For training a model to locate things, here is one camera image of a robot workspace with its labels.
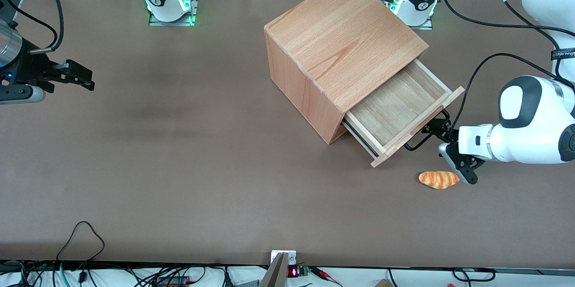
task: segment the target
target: cable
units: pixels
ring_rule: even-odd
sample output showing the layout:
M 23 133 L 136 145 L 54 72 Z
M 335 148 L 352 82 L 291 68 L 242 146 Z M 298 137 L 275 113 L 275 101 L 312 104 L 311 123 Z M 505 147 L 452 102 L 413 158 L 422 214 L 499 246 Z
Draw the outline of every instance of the cable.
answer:
M 56 7 L 58 8 L 58 18 L 60 19 L 60 35 L 58 36 L 58 40 L 54 46 L 50 46 L 44 49 L 30 50 L 30 54 L 54 52 L 60 47 L 60 44 L 62 44 L 62 40 L 64 39 L 64 13 L 62 13 L 62 4 L 60 3 L 60 0 L 55 1 Z
M 465 279 L 459 278 L 456 275 L 456 272 L 461 272 L 464 274 Z M 455 268 L 453 269 L 453 271 L 451 272 L 451 274 L 453 275 L 453 277 L 455 279 L 457 279 L 458 281 L 462 281 L 463 283 L 468 283 L 469 287 L 472 287 L 471 283 L 475 282 L 475 283 L 488 283 L 489 281 L 492 281 L 495 279 L 495 271 L 489 271 L 491 272 L 492 276 L 487 278 L 487 279 L 469 279 L 468 274 L 465 272 L 465 270 L 463 270 L 462 268 Z
M 60 262 L 60 276 L 62 277 L 62 281 L 64 281 L 64 285 L 70 287 L 70 283 L 68 283 L 68 279 L 66 279 L 66 275 L 64 275 L 64 267 L 62 264 L 63 263 Z
M 509 11 L 511 11 L 511 13 L 513 13 L 516 17 L 518 17 L 521 21 L 523 21 L 525 24 L 527 25 L 531 25 L 533 26 L 533 23 L 531 23 L 528 19 L 526 19 L 525 17 L 523 17 L 523 15 L 521 15 L 520 13 L 518 13 L 510 4 L 509 2 L 507 2 L 507 0 L 502 0 L 503 4 L 505 4 L 505 6 L 507 6 L 507 8 L 509 9 Z M 559 47 L 559 45 L 557 44 L 557 41 L 555 41 L 555 39 L 553 39 L 553 37 L 551 35 L 549 35 L 548 33 L 546 33 L 545 31 L 541 30 L 541 29 L 535 29 L 535 31 L 539 32 L 541 35 L 543 35 L 544 37 L 546 37 L 549 41 L 551 41 L 551 43 L 553 44 L 553 46 L 555 47 L 555 49 L 561 49 Z M 559 65 L 561 64 L 561 58 L 557 59 L 557 62 L 555 63 L 555 74 L 559 77 L 561 77 L 561 74 L 559 73 Z
M 448 2 L 448 0 L 444 0 L 445 1 L 445 5 L 447 6 L 447 8 L 457 17 L 464 19 L 468 22 L 471 23 L 476 23 L 479 25 L 485 25 L 485 26 L 494 26 L 494 27 L 509 27 L 509 28 L 515 28 L 515 29 L 540 29 L 540 30 L 551 30 L 551 31 L 558 31 L 558 32 L 562 32 L 562 33 L 566 33 L 567 35 L 570 35 L 572 37 L 575 37 L 575 33 L 571 32 L 569 30 L 565 30 L 565 29 L 561 29 L 560 27 L 552 27 L 552 26 L 539 26 L 539 25 L 513 25 L 513 24 L 499 24 L 499 23 L 490 23 L 490 22 L 483 22 L 483 21 L 477 21 L 475 19 L 471 19 L 469 17 L 463 16 L 462 14 L 458 13 L 457 11 L 455 11 L 455 9 L 451 6 L 451 4 Z
M 84 262 L 88 262 L 93 260 L 95 257 L 97 257 L 99 254 L 102 253 L 102 251 L 104 251 L 104 248 L 106 248 L 106 242 L 104 242 L 103 238 L 101 236 L 99 236 L 99 234 L 96 233 L 96 230 L 94 230 L 94 226 L 92 226 L 92 224 L 90 224 L 90 222 L 88 221 L 80 221 L 78 223 L 76 223 L 76 226 L 74 226 L 74 229 L 72 230 L 72 234 L 70 234 L 70 237 L 68 238 L 68 241 L 66 241 L 66 244 L 64 244 L 64 246 L 60 249 L 60 251 L 58 252 L 58 254 L 56 255 L 56 261 L 60 261 L 60 254 L 64 251 L 64 249 L 68 246 L 68 244 L 70 243 L 70 241 L 72 240 L 72 237 L 74 236 L 74 233 L 76 232 L 76 229 L 78 228 L 78 226 L 80 226 L 80 224 L 85 223 L 86 225 L 90 226 L 90 230 L 92 230 L 92 233 L 96 236 L 96 238 L 98 238 L 100 240 L 100 242 L 102 243 L 102 248 L 100 249 L 100 251 L 98 251 L 95 255 L 91 256 L 88 260 L 84 261 Z
M 397 284 L 395 283 L 395 279 L 394 279 L 394 274 L 392 274 L 392 269 L 388 268 L 388 271 L 389 271 L 389 278 L 391 279 L 392 284 L 394 285 L 394 287 L 397 287 Z
M 477 68 L 475 69 L 475 71 L 473 72 L 473 74 L 471 75 L 471 77 L 469 78 L 469 82 L 467 84 L 467 86 L 465 87 L 465 93 L 464 93 L 464 98 L 461 101 L 461 105 L 460 105 L 460 110 L 457 112 L 456 118 L 453 120 L 453 123 L 451 124 L 451 129 L 449 130 L 449 136 L 448 138 L 450 140 L 452 140 L 452 134 L 453 134 L 453 129 L 456 127 L 456 123 L 458 121 L 458 119 L 460 118 L 461 112 L 464 109 L 464 105 L 465 105 L 465 101 L 467 100 L 467 96 L 469 94 L 469 88 L 471 87 L 471 84 L 473 82 L 473 79 L 475 78 L 477 72 L 479 71 L 479 69 L 481 69 L 481 67 L 487 62 L 489 61 L 491 58 L 495 58 L 495 57 L 499 57 L 499 56 L 504 56 L 504 57 L 511 57 L 511 58 L 515 58 L 517 60 L 519 60 L 520 62 L 524 62 L 525 64 L 528 64 L 529 66 L 539 70 L 540 72 L 543 72 L 545 75 L 550 76 L 551 78 L 558 80 L 559 82 L 565 82 L 565 83 L 569 83 L 565 80 L 560 80 L 558 79 L 557 76 L 553 75 L 552 73 L 548 72 L 547 70 L 545 70 L 544 68 L 534 64 L 533 62 L 530 62 L 529 60 L 526 60 L 525 58 L 516 56 L 515 54 L 511 54 L 511 53 L 504 53 L 504 52 L 500 52 L 500 53 L 495 53 L 490 55 L 489 57 L 483 59 L 483 61 L 477 66 Z
M 204 276 L 206 275 L 206 267 L 203 267 L 203 274 L 196 280 L 190 283 L 190 285 L 193 285 L 194 283 L 197 283 L 198 281 L 200 281 Z
M 52 32 L 53 39 L 52 39 L 52 42 L 48 46 L 53 46 L 56 43 L 56 40 L 58 40 L 58 34 L 56 33 L 56 30 L 51 25 L 45 23 L 44 21 L 41 21 L 40 19 L 37 19 L 37 18 L 31 16 L 28 13 L 26 13 L 25 11 L 23 11 L 23 9 L 21 9 L 16 4 L 14 4 L 14 2 L 12 2 L 12 0 L 6 0 L 6 2 L 8 2 L 8 5 L 12 6 L 12 8 L 15 9 L 18 13 L 21 13 L 23 16 L 27 17 L 28 19 L 31 19 L 32 21 L 35 21 L 39 25 L 47 27 Z
M 27 286 L 30 286 L 30 284 L 28 283 L 28 272 L 26 271 L 26 267 L 24 267 L 24 264 L 20 261 L 18 261 L 18 264 L 20 265 L 20 281 L 22 283 L 25 283 Z

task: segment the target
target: wooden box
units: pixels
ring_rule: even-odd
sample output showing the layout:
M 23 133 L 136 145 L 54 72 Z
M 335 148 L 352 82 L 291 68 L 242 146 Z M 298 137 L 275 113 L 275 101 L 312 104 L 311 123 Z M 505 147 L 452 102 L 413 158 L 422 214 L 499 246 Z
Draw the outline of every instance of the wooden box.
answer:
M 305 0 L 265 26 L 271 79 L 328 144 L 346 129 L 377 166 L 463 92 L 380 0 Z

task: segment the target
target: bread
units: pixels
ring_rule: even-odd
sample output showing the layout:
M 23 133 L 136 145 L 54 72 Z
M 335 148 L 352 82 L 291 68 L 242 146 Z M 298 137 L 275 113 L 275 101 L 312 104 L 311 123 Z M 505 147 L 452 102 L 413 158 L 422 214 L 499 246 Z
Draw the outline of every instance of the bread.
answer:
M 419 181 L 435 189 L 446 189 L 460 182 L 460 178 L 449 171 L 425 171 L 419 175 Z

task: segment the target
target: wooden drawer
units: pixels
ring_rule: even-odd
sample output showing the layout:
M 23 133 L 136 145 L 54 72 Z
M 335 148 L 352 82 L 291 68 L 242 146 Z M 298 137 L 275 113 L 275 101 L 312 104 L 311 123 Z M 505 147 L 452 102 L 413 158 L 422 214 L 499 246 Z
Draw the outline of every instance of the wooden drawer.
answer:
M 416 59 L 349 110 L 343 125 L 376 167 L 462 92 L 462 87 L 451 91 Z

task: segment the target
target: brown tabletop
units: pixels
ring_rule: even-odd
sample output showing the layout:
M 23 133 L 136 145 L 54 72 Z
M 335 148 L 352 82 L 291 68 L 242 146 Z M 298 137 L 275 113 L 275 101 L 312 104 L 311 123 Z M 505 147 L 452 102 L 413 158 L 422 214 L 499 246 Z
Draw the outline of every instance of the brown tabletop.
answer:
M 62 0 L 50 56 L 92 69 L 96 90 L 57 84 L 42 103 L 1 107 L 0 258 L 53 259 L 88 220 L 100 260 L 257 264 L 283 248 L 310 265 L 575 268 L 575 164 L 487 163 L 475 186 L 435 191 L 416 180 L 448 170 L 435 138 L 375 169 L 349 134 L 327 146 L 269 77 L 263 25 L 300 1 L 200 0 L 195 27 L 149 27 L 141 0 Z M 518 22 L 501 0 L 451 1 Z M 23 8 L 58 25 L 53 0 Z M 472 25 L 443 4 L 433 25 L 417 32 L 422 62 L 451 88 L 500 51 L 550 68 L 534 31 Z M 497 123 L 501 87 L 532 72 L 486 64 L 460 125 Z M 64 258 L 97 249 L 82 228 Z

